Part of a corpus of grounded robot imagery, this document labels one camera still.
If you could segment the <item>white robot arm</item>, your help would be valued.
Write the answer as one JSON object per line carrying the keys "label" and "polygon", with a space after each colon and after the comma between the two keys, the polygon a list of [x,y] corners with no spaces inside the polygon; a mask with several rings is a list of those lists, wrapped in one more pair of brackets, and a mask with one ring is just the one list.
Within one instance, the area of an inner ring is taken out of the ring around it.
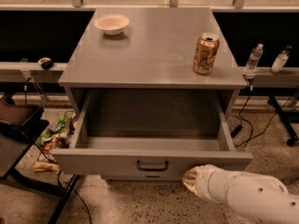
{"label": "white robot arm", "polygon": [[299,196],[273,176],[207,164],[188,170],[182,182],[200,199],[225,204],[242,217],[262,224],[299,224]]}

